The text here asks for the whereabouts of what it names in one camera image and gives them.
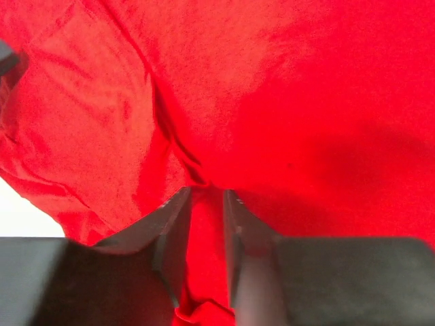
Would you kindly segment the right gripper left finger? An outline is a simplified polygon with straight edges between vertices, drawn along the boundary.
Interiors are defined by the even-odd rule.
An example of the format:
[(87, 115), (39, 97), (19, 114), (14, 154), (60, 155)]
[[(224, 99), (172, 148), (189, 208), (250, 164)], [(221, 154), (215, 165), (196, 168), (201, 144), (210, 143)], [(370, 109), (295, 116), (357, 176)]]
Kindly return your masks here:
[(87, 247), (1, 239), (2, 325), (170, 325), (186, 271), (191, 191)]

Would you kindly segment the red t-shirt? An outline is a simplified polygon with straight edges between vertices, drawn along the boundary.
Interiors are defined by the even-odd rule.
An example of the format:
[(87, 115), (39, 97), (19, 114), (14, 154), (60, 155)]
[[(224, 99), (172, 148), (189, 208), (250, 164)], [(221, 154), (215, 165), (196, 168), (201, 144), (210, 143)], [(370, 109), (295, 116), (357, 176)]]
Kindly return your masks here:
[(2, 1), (1, 177), (93, 245), (192, 188), (173, 325), (233, 325), (222, 192), (434, 243), (433, 1)]

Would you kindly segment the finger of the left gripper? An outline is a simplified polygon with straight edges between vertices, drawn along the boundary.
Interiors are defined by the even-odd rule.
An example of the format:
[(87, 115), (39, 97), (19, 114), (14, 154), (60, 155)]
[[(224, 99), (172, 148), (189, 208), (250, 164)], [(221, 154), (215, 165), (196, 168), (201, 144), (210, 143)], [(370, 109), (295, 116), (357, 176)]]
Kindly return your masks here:
[(20, 62), (19, 55), (3, 40), (0, 41), (0, 76), (3, 77)]

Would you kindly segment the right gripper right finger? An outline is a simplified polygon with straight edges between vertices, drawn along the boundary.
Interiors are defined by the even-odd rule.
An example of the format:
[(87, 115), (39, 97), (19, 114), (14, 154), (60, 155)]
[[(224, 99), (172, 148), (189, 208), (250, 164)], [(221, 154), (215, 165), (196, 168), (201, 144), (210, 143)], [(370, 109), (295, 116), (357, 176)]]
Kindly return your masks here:
[(284, 236), (224, 192), (237, 325), (433, 325), (434, 252), (407, 237)]

